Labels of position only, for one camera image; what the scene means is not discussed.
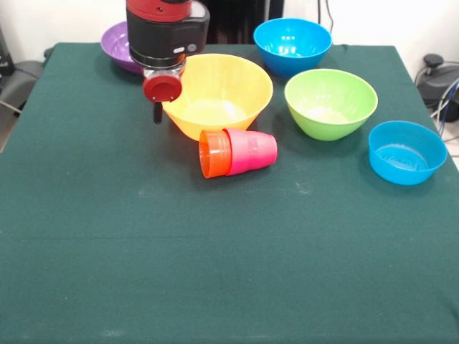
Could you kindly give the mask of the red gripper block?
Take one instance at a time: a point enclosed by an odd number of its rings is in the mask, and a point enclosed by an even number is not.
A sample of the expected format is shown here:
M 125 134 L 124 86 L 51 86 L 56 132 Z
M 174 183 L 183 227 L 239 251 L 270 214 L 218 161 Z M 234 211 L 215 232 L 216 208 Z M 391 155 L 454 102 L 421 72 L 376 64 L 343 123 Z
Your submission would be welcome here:
M 143 92 L 151 102 L 172 102 L 182 92 L 181 75 L 186 63 L 170 68 L 144 68 Z

